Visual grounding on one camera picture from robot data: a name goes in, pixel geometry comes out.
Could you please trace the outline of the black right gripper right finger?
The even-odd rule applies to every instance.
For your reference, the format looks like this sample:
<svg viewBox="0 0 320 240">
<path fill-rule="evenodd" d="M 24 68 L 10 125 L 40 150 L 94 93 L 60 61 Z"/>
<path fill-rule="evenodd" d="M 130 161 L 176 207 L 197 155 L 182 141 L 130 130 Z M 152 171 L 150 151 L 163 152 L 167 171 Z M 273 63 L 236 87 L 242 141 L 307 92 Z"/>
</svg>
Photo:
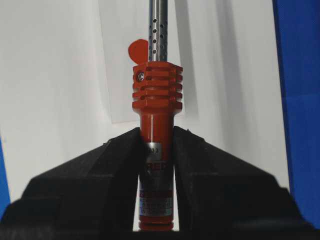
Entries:
<svg viewBox="0 0 320 240">
<path fill-rule="evenodd" d="M 276 178 L 180 127 L 173 129 L 179 228 L 187 240 L 317 240 Z"/>
</svg>

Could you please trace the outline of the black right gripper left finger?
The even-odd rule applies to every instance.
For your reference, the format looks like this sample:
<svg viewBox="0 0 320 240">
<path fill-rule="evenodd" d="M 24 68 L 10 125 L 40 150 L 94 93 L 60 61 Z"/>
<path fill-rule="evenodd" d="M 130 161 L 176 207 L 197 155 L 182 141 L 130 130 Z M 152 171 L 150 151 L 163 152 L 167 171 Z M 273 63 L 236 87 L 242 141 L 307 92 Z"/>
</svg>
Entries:
<svg viewBox="0 0 320 240">
<path fill-rule="evenodd" d="M 34 177 L 0 221 L 3 240 L 113 240 L 133 230 L 139 128 Z"/>
</svg>

